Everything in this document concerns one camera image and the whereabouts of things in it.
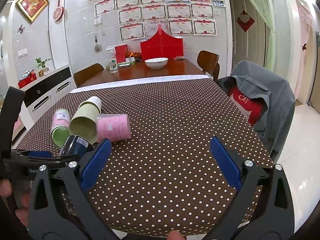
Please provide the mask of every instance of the finger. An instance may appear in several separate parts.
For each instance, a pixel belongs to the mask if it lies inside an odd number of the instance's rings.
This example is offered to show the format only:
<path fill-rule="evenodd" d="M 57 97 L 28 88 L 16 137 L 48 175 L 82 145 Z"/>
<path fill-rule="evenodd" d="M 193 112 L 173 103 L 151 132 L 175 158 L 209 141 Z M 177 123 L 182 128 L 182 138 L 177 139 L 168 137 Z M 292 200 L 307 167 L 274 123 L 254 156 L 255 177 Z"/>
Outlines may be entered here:
<path fill-rule="evenodd" d="M 9 197 L 12 193 L 11 183 L 8 179 L 0 180 L 0 196 L 3 198 Z"/>
<path fill-rule="evenodd" d="M 29 209 L 28 208 L 17 209 L 16 216 L 20 219 L 21 223 L 25 227 L 28 226 L 28 217 L 29 217 Z"/>
<path fill-rule="evenodd" d="M 29 200 L 30 200 L 29 193 L 22 194 L 22 196 L 20 198 L 21 205 L 23 205 L 24 207 L 29 207 Z"/>
<path fill-rule="evenodd" d="M 185 238 L 180 232 L 171 231 L 167 236 L 167 240 L 185 240 Z"/>

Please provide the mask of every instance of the wooden dining table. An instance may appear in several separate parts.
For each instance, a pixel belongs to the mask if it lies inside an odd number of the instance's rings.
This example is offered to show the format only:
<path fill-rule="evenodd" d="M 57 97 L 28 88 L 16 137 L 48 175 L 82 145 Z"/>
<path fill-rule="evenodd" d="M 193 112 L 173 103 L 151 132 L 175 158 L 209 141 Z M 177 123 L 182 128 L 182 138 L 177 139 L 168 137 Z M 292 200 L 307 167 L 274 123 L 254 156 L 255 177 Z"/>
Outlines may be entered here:
<path fill-rule="evenodd" d="M 197 74 L 201 75 L 203 72 L 187 59 L 169 59 L 167 65 L 160 69 L 151 69 L 144 63 L 144 61 L 138 61 L 129 67 L 119 68 L 119 71 L 116 73 L 111 73 L 109 69 L 105 69 L 81 84 L 79 87 L 146 77 Z"/>
<path fill-rule="evenodd" d="M 179 80 L 169 80 L 170 75 Z M 151 83 L 146 77 L 163 78 Z M 140 83 L 118 86 L 115 82 L 130 79 Z M 56 156 L 60 149 L 50 136 L 54 112 L 65 108 L 73 116 L 91 96 L 101 99 L 102 113 L 128 114 L 131 126 L 131 138 L 112 143 L 96 184 L 86 192 L 113 229 L 159 237 L 179 230 L 202 239 L 236 194 L 210 152 L 213 136 L 244 160 L 273 166 L 256 132 L 228 95 L 186 59 L 169 60 L 157 70 L 139 62 L 117 73 L 102 71 L 52 106 L 18 149 L 49 150 Z M 257 188 L 242 222 L 252 217 L 259 196 Z M 68 196 L 63 197 L 70 207 Z"/>

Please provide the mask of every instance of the potted plant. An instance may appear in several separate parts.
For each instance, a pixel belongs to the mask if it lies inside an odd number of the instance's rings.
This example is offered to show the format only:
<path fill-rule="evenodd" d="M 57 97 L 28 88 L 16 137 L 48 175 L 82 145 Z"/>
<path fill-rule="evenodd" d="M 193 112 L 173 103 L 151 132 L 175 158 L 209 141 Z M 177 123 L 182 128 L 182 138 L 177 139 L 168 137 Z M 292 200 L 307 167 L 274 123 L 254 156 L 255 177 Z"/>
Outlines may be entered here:
<path fill-rule="evenodd" d="M 42 61 L 41 58 L 36 58 L 36 62 L 38 63 L 38 68 L 41 68 L 39 71 L 39 77 L 42 77 L 49 72 L 49 68 L 45 66 L 45 64 L 49 60 L 52 60 L 52 58 L 46 59 L 45 61 Z"/>

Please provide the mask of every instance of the framed painting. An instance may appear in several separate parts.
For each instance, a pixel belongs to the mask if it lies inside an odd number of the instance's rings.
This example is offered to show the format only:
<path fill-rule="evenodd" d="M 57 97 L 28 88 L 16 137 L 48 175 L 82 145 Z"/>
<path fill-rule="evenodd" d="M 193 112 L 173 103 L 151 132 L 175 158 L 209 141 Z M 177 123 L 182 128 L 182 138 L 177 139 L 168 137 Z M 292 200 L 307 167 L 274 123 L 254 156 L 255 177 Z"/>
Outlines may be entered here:
<path fill-rule="evenodd" d="M 19 0 L 17 1 L 18 8 L 22 11 L 24 16 L 33 23 L 38 15 L 49 4 L 48 0 Z"/>

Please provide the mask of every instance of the polka dot tablecloth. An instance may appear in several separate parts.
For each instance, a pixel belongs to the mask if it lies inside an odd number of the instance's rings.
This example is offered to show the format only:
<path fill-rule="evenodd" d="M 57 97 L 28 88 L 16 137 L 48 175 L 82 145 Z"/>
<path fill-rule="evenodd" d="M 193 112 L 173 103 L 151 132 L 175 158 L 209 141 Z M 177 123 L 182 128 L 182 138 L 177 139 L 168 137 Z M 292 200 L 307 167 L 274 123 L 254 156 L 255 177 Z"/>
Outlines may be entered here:
<path fill-rule="evenodd" d="M 242 113 L 211 79 L 139 84 L 68 94 L 30 129 L 19 149 L 59 149 L 50 139 L 57 108 L 73 115 L 91 96 L 102 113 L 128 114 L 132 137 L 112 144 L 112 154 L 94 188 L 92 205 L 111 228 L 166 236 L 209 232 L 236 190 L 209 151 L 213 135 L 243 159 L 271 168 L 272 161 Z M 260 188 L 243 221 L 254 211 Z"/>

